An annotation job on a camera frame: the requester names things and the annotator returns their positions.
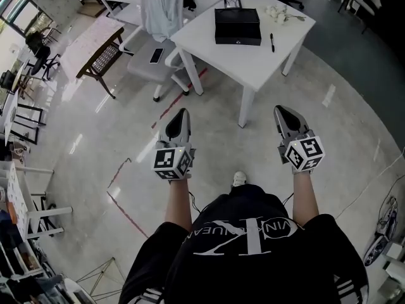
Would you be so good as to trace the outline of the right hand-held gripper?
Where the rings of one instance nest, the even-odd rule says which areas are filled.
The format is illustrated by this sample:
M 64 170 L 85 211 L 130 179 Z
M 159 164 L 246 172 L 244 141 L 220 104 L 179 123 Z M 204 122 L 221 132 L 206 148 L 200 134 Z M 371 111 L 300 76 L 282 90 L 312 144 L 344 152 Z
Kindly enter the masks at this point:
M 292 108 L 277 105 L 273 111 L 278 133 L 283 138 L 298 136 L 291 141 L 282 141 L 278 147 L 283 164 L 290 164 L 293 174 L 311 173 L 324 159 L 325 150 L 319 136 L 310 136 L 305 118 Z

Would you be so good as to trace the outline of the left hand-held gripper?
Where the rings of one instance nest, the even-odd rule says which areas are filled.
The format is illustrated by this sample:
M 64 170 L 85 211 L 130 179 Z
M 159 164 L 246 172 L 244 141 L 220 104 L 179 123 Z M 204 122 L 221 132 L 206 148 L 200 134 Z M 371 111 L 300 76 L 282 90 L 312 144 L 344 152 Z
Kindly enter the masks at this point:
M 188 177 L 195 149 L 190 143 L 190 114 L 181 108 L 161 129 L 154 149 L 154 172 L 163 180 L 178 181 Z

